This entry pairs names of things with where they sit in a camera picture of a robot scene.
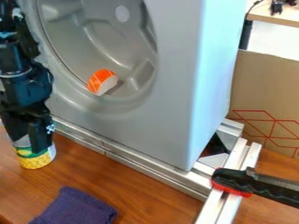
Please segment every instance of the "washing machine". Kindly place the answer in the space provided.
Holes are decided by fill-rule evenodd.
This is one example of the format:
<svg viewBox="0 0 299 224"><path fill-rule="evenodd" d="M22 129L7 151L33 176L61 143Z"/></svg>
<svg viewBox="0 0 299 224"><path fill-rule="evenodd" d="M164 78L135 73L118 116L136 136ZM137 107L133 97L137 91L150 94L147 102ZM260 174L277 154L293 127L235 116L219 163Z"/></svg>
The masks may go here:
<svg viewBox="0 0 299 224"><path fill-rule="evenodd" d="M54 117L183 170L224 120L246 1L20 0ZM119 77L102 96L87 81Z"/></svg>

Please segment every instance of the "black handle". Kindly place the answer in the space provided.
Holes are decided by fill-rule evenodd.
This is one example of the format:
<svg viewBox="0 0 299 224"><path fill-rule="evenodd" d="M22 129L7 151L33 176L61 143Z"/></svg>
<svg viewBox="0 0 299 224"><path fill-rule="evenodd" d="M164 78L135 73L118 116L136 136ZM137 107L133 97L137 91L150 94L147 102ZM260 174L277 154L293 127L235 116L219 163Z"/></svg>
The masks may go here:
<svg viewBox="0 0 299 224"><path fill-rule="evenodd" d="M245 171L218 169L212 175L214 187L246 196L252 193L299 208L299 182L258 174L254 168Z"/></svg>

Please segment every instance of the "cardboard box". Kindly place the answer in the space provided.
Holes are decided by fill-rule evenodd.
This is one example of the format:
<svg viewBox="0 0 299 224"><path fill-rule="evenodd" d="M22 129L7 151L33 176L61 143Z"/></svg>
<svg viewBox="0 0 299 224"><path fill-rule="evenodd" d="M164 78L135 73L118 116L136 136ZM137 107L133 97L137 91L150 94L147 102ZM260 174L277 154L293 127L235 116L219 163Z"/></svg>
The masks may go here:
<svg viewBox="0 0 299 224"><path fill-rule="evenodd" d="M299 159L299 61L239 51L227 118L249 141Z"/></svg>

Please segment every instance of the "checkered marker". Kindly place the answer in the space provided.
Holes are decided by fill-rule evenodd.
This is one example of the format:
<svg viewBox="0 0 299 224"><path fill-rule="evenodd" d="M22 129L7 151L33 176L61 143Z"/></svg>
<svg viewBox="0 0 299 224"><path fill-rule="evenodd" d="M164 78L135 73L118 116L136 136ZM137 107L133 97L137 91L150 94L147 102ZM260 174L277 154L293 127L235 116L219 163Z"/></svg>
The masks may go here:
<svg viewBox="0 0 299 224"><path fill-rule="evenodd" d="M54 124L51 124L51 125L48 125L46 127L46 134L50 135L51 133L53 133L55 131L55 125Z"/></svg>

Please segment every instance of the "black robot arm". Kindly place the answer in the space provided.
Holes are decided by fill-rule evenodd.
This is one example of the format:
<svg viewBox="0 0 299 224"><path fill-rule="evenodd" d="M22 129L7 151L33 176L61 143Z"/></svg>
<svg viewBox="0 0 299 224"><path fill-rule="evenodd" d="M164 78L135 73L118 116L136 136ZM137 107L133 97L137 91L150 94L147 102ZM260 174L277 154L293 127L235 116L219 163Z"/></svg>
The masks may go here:
<svg viewBox="0 0 299 224"><path fill-rule="evenodd" d="M28 135L36 154L51 146L53 132L45 105L53 76L34 60L39 55L17 2L0 0L0 116L12 142Z"/></svg>

